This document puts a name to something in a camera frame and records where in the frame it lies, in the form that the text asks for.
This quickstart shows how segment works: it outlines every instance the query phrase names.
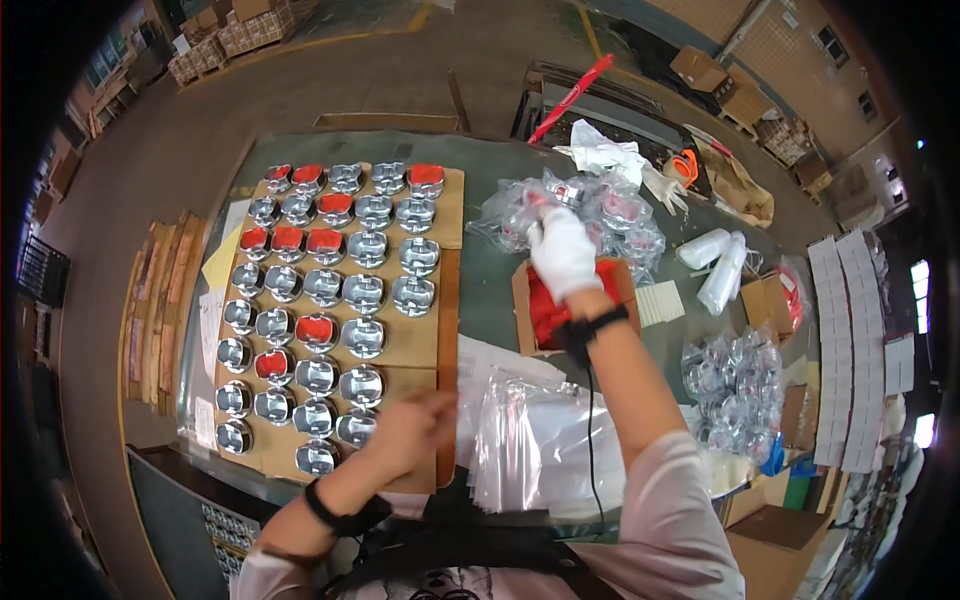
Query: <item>woman's left arm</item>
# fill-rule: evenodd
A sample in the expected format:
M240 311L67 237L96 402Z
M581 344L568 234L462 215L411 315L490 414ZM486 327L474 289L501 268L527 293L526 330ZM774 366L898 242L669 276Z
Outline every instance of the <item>woman's left arm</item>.
M456 426L456 395L424 392L384 411L362 449L314 487L335 516L356 515L377 491L411 472ZM299 496L267 523L256 542L266 554L300 564L322 559L336 543L333 530Z

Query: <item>white glove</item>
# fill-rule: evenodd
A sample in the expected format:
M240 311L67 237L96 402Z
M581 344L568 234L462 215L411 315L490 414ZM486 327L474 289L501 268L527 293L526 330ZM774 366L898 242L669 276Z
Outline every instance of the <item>white glove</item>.
M547 209L543 226L530 226L527 239L530 261L557 304L578 290L603 288L596 274L596 246L569 208Z
M658 171L649 162L643 165L643 184L647 186L654 198L666 206L667 212L676 215L674 204L679 206L683 212L687 212L686 202L681 196L686 196L686 189L679 181L669 178Z

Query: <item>black cable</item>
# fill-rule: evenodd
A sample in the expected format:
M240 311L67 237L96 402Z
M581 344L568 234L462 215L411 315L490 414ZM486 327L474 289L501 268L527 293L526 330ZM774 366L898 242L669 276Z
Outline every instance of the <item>black cable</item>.
M600 511L600 533L597 538L603 535L607 529L606 521L603 517L603 505L600 504L600 494L597 493L596 473L593 470L593 368L587 365L587 380L590 382L590 412L587 415L587 448L590 452L590 488L593 490L593 499L597 501L597 510Z

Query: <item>black wristband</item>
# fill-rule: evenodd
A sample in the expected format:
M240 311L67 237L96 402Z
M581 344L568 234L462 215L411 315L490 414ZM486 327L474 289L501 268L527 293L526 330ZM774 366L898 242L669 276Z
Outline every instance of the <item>black wristband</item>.
M337 538L355 538L363 535L391 514L390 503L375 495L356 515L336 516L317 496L319 481L320 479L314 479L303 491L306 505L320 522L333 530L333 535Z
M567 321L554 329L553 335L560 347L573 359L573 362L581 369L586 369L590 364L587 344L596 339L597 331L611 323L629 318L630 313L627 312L627 307L618 304L616 308L596 319Z

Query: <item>pink shirt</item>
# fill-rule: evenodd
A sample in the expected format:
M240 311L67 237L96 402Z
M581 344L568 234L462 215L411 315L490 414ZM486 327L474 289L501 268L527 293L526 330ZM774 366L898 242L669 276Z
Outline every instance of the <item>pink shirt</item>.
M744 598L743 577L720 521L710 507L708 476L686 432L657 440L636 457L627 475L620 543L570 544L593 573L625 599ZM252 553L234 600L316 598L309 571L282 559ZM576 600L564 580L524 569L463 567L426 573L411 581L369 584L349 600Z

